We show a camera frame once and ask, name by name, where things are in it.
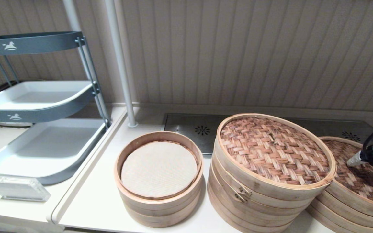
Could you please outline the woven bamboo steamer lid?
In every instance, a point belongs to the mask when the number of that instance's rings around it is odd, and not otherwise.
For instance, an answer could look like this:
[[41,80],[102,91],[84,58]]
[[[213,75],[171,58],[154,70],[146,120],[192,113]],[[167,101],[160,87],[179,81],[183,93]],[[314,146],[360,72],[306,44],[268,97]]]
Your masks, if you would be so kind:
[[348,139],[322,136],[321,141],[330,149],[336,161],[333,182],[324,191],[332,195],[357,194],[365,201],[373,201],[373,166],[368,163],[348,167],[347,161],[362,149],[362,144]]

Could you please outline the large bamboo steamer basket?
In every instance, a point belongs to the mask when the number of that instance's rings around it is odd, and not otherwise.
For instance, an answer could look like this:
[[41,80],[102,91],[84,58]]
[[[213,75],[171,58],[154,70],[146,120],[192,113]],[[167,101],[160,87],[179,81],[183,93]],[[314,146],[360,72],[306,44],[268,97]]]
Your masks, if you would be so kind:
[[217,197],[238,218],[265,227],[278,227],[292,222],[313,198],[301,201],[275,199],[255,192],[239,183],[219,162],[216,155],[211,160],[212,181]]
[[348,221],[360,224],[364,227],[373,227],[373,201],[365,201],[357,194],[337,194],[332,195],[324,191],[317,196],[310,206],[322,210],[328,208]]
[[348,221],[327,207],[320,211],[313,206],[309,206],[306,208],[306,211],[314,219],[336,233],[373,233],[373,227],[364,227],[360,224]]
[[281,233],[297,217],[264,214],[230,198],[213,174],[208,178],[208,191],[213,207],[223,220],[244,233]]

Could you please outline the middle bamboo steamer stack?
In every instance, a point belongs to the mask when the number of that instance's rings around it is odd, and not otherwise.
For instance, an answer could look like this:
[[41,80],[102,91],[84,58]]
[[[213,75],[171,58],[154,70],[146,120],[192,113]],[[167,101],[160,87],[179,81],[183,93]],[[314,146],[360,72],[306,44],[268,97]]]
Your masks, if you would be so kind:
[[330,149],[283,118],[241,113],[218,126],[212,161],[250,192],[280,200],[312,199],[336,176]]

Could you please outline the round white steamer liner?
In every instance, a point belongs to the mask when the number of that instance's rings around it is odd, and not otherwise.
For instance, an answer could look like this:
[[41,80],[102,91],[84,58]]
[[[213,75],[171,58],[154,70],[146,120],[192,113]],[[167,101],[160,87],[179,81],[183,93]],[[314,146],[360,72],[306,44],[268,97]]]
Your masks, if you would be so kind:
[[159,200],[188,188],[197,172],[197,161],[186,147],[155,141],[139,147],[126,158],[120,180],[134,195]]

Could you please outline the small bamboo steamer basket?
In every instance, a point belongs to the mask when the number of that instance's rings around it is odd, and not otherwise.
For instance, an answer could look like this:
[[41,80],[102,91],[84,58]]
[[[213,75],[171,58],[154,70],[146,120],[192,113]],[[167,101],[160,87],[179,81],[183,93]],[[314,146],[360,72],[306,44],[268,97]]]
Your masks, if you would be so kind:
[[126,211],[128,214],[138,223],[146,226],[146,227],[152,227],[152,228],[163,228],[163,227],[170,227],[173,226],[183,220],[185,220],[188,216],[191,215],[191,213],[194,211],[195,207],[198,204],[198,201],[201,198],[202,191],[198,192],[197,197],[193,199],[185,208],[182,208],[181,210],[164,216],[148,216],[148,215],[142,215],[130,207],[128,207],[126,204],[124,204]]
[[[195,173],[192,182],[186,188],[182,188],[174,194],[154,198],[143,197],[124,187],[122,179],[124,162],[126,162],[128,156],[136,149],[153,142],[173,143],[191,153],[198,171]],[[169,215],[179,212],[187,207],[195,208],[199,196],[201,195],[201,187],[203,183],[203,155],[198,146],[186,136],[170,131],[152,132],[137,137],[124,147],[115,163],[114,177],[120,192],[120,197],[122,198],[124,205],[131,211],[149,216]]]

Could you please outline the stainless steel vented panel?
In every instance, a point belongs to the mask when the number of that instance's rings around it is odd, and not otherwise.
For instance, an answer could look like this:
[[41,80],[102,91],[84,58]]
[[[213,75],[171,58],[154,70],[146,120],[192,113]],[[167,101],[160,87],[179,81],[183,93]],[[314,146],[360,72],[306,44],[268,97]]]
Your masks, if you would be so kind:
[[[205,158],[211,158],[216,131],[228,115],[194,115],[168,113],[164,118],[164,131],[172,131],[190,138]],[[333,136],[363,144],[373,133],[373,127],[364,121],[286,118],[316,136]]]

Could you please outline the grey and white rack tray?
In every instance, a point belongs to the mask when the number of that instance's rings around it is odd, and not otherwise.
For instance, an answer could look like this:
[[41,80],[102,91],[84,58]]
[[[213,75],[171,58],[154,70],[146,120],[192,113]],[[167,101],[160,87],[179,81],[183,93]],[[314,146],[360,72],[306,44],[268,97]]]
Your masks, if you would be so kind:
[[90,81],[28,81],[0,92],[0,122],[40,123],[67,118],[95,97]]
[[0,175],[53,185],[71,178],[105,132],[95,118],[37,123],[0,149]]

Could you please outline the dark grey curved rack shelf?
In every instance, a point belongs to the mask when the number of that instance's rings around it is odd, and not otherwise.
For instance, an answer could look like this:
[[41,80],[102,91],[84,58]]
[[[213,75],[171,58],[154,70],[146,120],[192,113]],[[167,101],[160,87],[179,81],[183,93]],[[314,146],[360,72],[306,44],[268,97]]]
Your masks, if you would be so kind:
[[0,36],[0,56],[40,54],[85,45],[81,31],[52,31]]

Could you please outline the clear acrylic sign holder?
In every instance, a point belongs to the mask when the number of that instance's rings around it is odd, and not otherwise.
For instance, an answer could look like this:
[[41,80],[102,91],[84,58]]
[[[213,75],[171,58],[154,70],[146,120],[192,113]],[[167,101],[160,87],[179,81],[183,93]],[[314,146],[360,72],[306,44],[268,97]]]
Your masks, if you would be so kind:
[[0,196],[10,200],[46,202],[51,194],[36,178],[0,176]]

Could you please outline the grey metal rack frame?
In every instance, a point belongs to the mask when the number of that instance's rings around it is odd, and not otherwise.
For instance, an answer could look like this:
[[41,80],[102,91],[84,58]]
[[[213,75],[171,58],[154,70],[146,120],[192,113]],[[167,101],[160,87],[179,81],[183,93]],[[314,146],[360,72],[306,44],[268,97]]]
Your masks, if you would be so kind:
[[0,36],[0,56],[43,54],[77,49],[85,81],[19,82],[0,92],[0,121],[41,123],[69,117],[95,100],[100,118],[110,126],[102,90],[91,59],[87,39],[81,31],[13,34]]

